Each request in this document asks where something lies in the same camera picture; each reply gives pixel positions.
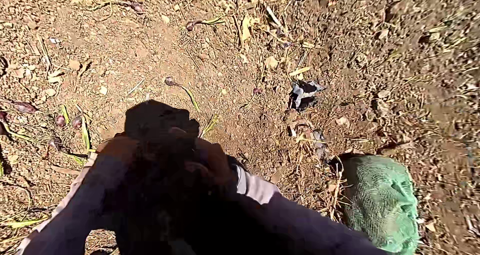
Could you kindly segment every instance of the person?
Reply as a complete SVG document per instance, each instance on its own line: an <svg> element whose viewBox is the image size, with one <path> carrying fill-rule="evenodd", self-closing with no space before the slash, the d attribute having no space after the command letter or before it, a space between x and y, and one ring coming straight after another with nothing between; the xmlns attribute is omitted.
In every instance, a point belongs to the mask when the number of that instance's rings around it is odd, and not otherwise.
<svg viewBox="0 0 480 255"><path fill-rule="evenodd" d="M175 139L185 132L174 127L169 133ZM220 187L224 191L220 200L236 205L239 210L228 216L227 222L222 221L222 229L208 230L208 223L204 226L189 221L189 226L201 228L185 245L179 247L174 244L176 241L170 241L170 246L177 246L171 248L172 254L257 254L268 251L283 254L385 254L359 232L288 200L280 194L276 185L247 172L238 164L231 164L219 144L200 138L195 144L196 151L201 152L205 162L186 161L185 171L195 172L207 179L210 185ZM116 136L100 145L51 218L37 226L21 242L17 254L84 254L88 234L99 226L105 197L125 181L138 145L138 140L126 135ZM199 208L207 209L202 213L214 211L208 206ZM222 208L220 211L225 213L227 210ZM195 220L203 222L207 219L202 218L205 214L201 215ZM248 224L247 228L236 234L241 223ZM225 233L226 228L233 228L233 233ZM209 244L198 245L195 242L197 239ZM128 252L128 248L123 248L120 243L118 245L121 254L159 253L158 250L141 249L138 245Z"/></svg>

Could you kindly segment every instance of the small rock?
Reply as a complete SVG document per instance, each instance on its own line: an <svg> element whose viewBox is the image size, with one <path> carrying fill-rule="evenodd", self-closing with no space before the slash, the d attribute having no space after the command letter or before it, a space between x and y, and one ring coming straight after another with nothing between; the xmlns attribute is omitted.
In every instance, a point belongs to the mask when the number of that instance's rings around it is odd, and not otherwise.
<svg viewBox="0 0 480 255"><path fill-rule="evenodd" d="M12 77L23 79L23 78L25 78L25 68L15 69L11 73L11 75L12 75Z"/></svg>
<svg viewBox="0 0 480 255"><path fill-rule="evenodd" d="M63 79L61 77L50 77L48 79L48 82L51 83L51 84L54 84L54 83L62 83L63 82Z"/></svg>
<svg viewBox="0 0 480 255"><path fill-rule="evenodd" d="M350 122L345 116L342 116L342 117L336 119L335 123L339 126L350 126Z"/></svg>
<svg viewBox="0 0 480 255"><path fill-rule="evenodd" d="M165 24L167 24L167 25L170 24L170 18L169 18L169 17L167 17L167 16L165 16L165 15L162 15L161 17L162 17L162 21L163 21Z"/></svg>
<svg viewBox="0 0 480 255"><path fill-rule="evenodd" d="M240 54L240 58L241 58L242 64L248 64L249 63L249 61L247 59L247 56L245 56L244 54Z"/></svg>
<svg viewBox="0 0 480 255"><path fill-rule="evenodd" d="M210 57L206 53L201 53L201 54L198 55L198 58L200 58L200 60L202 60L202 61L206 61Z"/></svg>
<svg viewBox="0 0 480 255"><path fill-rule="evenodd" d="M270 177L270 182L273 184L277 184L280 181L280 178L282 178L282 170L277 170L275 173L272 174Z"/></svg>
<svg viewBox="0 0 480 255"><path fill-rule="evenodd" d="M378 34L378 39L384 39L388 36L388 29L383 29Z"/></svg>
<svg viewBox="0 0 480 255"><path fill-rule="evenodd" d="M79 71L82 65L80 64L80 61L78 61L78 60L70 60L68 62L68 66L71 69L73 69L74 71Z"/></svg>
<svg viewBox="0 0 480 255"><path fill-rule="evenodd" d="M60 44L60 39L58 39L58 38L50 37L48 40L49 40L52 44Z"/></svg>
<svg viewBox="0 0 480 255"><path fill-rule="evenodd" d="M279 62L275 59L275 57L272 55L265 59L265 67L266 68L276 68L279 65Z"/></svg>
<svg viewBox="0 0 480 255"><path fill-rule="evenodd" d="M99 92L100 92L100 94L106 96L106 95L107 95L107 92L108 92L108 89L107 89L105 86L102 85L102 86L100 87L100 91L99 91Z"/></svg>
<svg viewBox="0 0 480 255"><path fill-rule="evenodd" d="M45 90L45 94L49 97L53 97L56 93L57 91L55 91L53 88L48 88Z"/></svg>
<svg viewBox="0 0 480 255"><path fill-rule="evenodd" d="M35 30L39 27L37 23L32 20L27 23L27 26L30 28L30 30Z"/></svg>
<svg viewBox="0 0 480 255"><path fill-rule="evenodd" d="M391 156L396 154L397 149L396 148L385 148L380 150L380 154L384 156Z"/></svg>
<svg viewBox="0 0 480 255"><path fill-rule="evenodd" d="M390 90L381 90L377 95L379 99L386 98L390 95Z"/></svg>

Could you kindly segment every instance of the dry leaf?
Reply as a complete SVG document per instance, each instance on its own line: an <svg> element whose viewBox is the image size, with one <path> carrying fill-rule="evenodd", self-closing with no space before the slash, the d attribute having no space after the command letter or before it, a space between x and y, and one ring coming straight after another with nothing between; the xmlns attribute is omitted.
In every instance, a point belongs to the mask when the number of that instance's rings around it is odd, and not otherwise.
<svg viewBox="0 0 480 255"><path fill-rule="evenodd" d="M274 69L278 65L279 65L279 62L275 59L273 55L265 59L265 67L268 69Z"/></svg>
<svg viewBox="0 0 480 255"><path fill-rule="evenodd" d="M434 221L431 221L430 223L428 223L427 225L425 225L425 227L430 231L430 232L437 232L437 229L435 228L435 220Z"/></svg>
<svg viewBox="0 0 480 255"><path fill-rule="evenodd" d="M245 15L245 17L241 21L241 29L242 29L241 39L243 41L247 40L252 36L252 34L250 34L250 30L248 29L249 27L250 27L250 17L248 15Z"/></svg>
<svg viewBox="0 0 480 255"><path fill-rule="evenodd" d="M273 184L277 184L280 181L280 178L282 178L282 170L278 169L275 173L272 174L270 177L270 182Z"/></svg>

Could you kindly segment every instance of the hand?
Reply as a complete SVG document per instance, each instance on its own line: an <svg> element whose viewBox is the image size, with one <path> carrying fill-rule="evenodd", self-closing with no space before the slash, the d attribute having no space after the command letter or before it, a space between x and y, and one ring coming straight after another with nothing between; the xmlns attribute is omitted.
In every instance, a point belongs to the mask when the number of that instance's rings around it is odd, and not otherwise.
<svg viewBox="0 0 480 255"><path fill-rule="evenodd" d="M97 148L98 156L82 183L115 188L134 162L137 147L137 140L123 134L106 140Z"/></svg>
<svg viewBox="0 0 480 255"><path fill-rule="evenodd" d="M186 132L179 128L172 128L170 133L177 137L186 135ZM195 145L200 159L208 167L198 162L186 161L185 168L187 170L191 172L200 170L202 176L208 178L212 185L228 187L236 184L235 175L228 164L227 155L223 152L222 146L201 138L196 139Z"/></svg>
<svg viewBox="0 0 480 255"><path fill-rule="evenodd" d="M100 155L108 155L125 163L132 163L137 152L138 141L127 137L125 133L117 133L115 137L107 139L96 149Z"/></svg>

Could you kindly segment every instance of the red onion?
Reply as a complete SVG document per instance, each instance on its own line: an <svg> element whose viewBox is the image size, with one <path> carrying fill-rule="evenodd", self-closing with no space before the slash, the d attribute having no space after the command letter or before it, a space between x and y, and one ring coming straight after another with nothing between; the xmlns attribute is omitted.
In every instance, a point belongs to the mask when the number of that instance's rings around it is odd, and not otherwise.
<svg viewBox="0 0 480 255"><path fill-rule="evenodd" d="M57 121L57 125L60 128L63 128L65 126L65 117L63 117L63 115L57 116L56 121Z"/></svg>
<svg viewBox="0 0 480 255"><path fill-rule="evenodd" d="M75 117L71 121L71 126L74 127L74 128L81 128L82 127L82 116L79 115L79 116Z"/></svg>
<svg viewBox="0 0 480 255"><path fill-rule="evenodd" d="M57 151L61 151L62 140L59 137L51 137L50 140L48 140L48 146L57 149Z"/></svg>
<svg viewBox="0 0 480 255"><path fill-rule="evenodd" d="M3 123L6 122L7 120L5 117L7 116L7 113L4 111L0 111L0 135L9 135L5 127L3 126Z"/></svg>
<svg viewBox="0 0 480 255"><path fill-rule="evenodd" d="M22 113L34 113L37 110L32 104L27 103L27 102L16 102L12 101L11 104L15 108L15 110L22 112Z"/></svg>

